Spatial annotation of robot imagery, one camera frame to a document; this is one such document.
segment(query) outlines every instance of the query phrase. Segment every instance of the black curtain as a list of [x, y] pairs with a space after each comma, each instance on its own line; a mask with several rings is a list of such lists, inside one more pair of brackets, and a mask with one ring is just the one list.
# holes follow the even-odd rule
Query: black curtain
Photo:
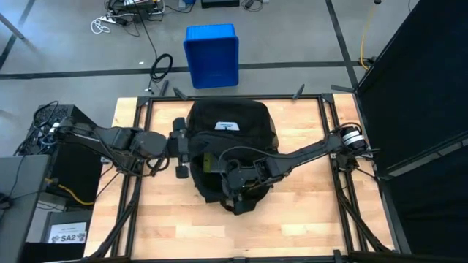
[[468, 147], [388, 185], [413, 254], [467, 258]]
[[358, 104], [379, 170], [468, 137], [467, 42], [467, 0], [420, 0], [363, 78]]

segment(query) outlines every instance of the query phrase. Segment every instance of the white label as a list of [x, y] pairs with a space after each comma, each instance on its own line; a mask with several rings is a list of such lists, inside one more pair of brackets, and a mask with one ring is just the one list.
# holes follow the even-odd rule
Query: white label
[[86, 222], [53, 225], [50, 228], [49, 243], [70, 244], [86, 241]]
[[237, 123], [227, 122], [227, 121], [218, 121], [214, 129], [215, 130], [240, 131], [239, 125], [237, 125]]

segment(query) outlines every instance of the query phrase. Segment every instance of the wooden platform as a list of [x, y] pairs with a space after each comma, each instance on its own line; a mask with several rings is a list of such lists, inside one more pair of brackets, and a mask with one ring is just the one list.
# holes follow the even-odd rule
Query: wooden platform
[[[136, 100], [118, 100], [113, 126], [132, 126]], [[351, 95], [336, 94], [335, 101], [341, 123], [359, 121]], [[288, 153], [323, 138], [317, 100], [262, 102], [273, 117], [280, 152]], [[192, 102], [155, 103], [151, 130], [169, 134], [173, 119], [186, 117], [191, 106]], [[204, 203], [191, 178], [176, 178], [175, 164], [172, 161], [155, 178], [143, 179], [133, 259], [322, 256], [331, 255], [333, 249], [346, 253], [328, 157], [295, 169], [275, 185], [255, 211], [241, 216], [234, 216], [219, 204]], [[372, 173], [370, 163], [360, 160], [360, 165]], [[105, 175], [99, 188], [114, 174]], [[353, 172], [352, 176], [363, 220], [384, 245], [392, 248], [377, 185], [361, 172]], [[99, 247], [116, 221], [122, 178], [117, 178], [97, 200], [85, 255]], [[351, 229], [358, 248], [353, 223]], [[127, 230], [123, 230], [121, 254]]]

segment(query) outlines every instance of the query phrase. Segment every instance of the gray concrete floor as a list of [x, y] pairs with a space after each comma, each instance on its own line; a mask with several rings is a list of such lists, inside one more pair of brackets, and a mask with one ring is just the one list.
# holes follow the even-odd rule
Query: gray concrete floor
[[[16, 40], [0, 75], [139, 69], [149, 68], [154, 61], [141, 25], [139, 38], [114, 25], [106, 25], [111, 29], [110, 34], [91, 33], [90, 22], [105, 14], [103, 1], [35, 0], [24, 24], [18, 25], [28, 1], [0, 1], [0, 12], [27, 38]], [[373, 0], [332, 0], [332, 3], [351, 60], [356, 61]], [[166, 4], [176, 7], [177, 1], [166, 0]], [[379, 55], [408, 15], [407, 4], [407, 0], [384, 0], [377, 7], [366, 35], [365, 57]], [[241, 64], [343, 61], [325, 0], [271, 0], [256, 13], [241, 7], [201, 9], [198, 2], [188, 15], [168, 13], [163, 22], [146, 25], [158, 52], [170, 53], [174, 66], [186, 66], [182, 45], [186, 27], [213, 23], [234, 24], [240, 39]], [[0, 25], [0, 50], [10, 36], [8, 29]], [[365, 73], [358, 66], [354, 71], [358, 80]], [[148, 75], [119, 75], [0, 80], [0, 155], [11, 155], [25, 137], [38, 105], [56, 99], [62, 104], [76, 104], [96, 123], [109, 126], [117, 98], [147, 96], [143, 89], [148, 85], [148, 78]], [[302, 83], [306, 84], [304, 93], [318, 94], [332, 92], [331, 84], [351, 86], [344, 66], [246, 69], [240, 71], [238, 87], [206, 90], [193, 89], [189, 73], [171, 73], [167, 79], [171, 87], [178, 87], [188, 95], [293, 94]]]

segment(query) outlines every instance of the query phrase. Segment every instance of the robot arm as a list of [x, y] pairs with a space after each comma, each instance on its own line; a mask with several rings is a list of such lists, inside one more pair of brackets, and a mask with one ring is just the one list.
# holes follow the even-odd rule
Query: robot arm
[[230, 199], [238, 199], [245, 191], [260, 186], [271, 186], [283, 180], [295, 167], [302, 164], [329, 153], [353, 159], [366, 152], [367, 146], [361, 131], [357, 128], [338, 128], [328, 134], [324, 140], [292, 153], [268, 154], [265, 158], [254, 161], [253, 167], [231, 167], [222, 180], [223, 192]]
[[[184, 122], [183, 118], [176, 120], [179, 123]], [[184, 126], [174, 127], [169, 139], [166, 139], [164, 135], [154, 131], [122, 127], [106, 129], [64, 118], [52, 126], [48, 136], [51, 136], [54, 142], [75, 143], [90, 148], [111, 160], [121, 171], [135, 175], [132, 171], [135, 162], [143, 163], [151, 159], [170, 157], [188, 159], [188, 140], [183, 136], [183, 129]], [[159, 169], [151, 166], [150, 168], [151, 175], [155, 175]], [[182, 172], [188, 174], [188, 170], [182, 169]]]

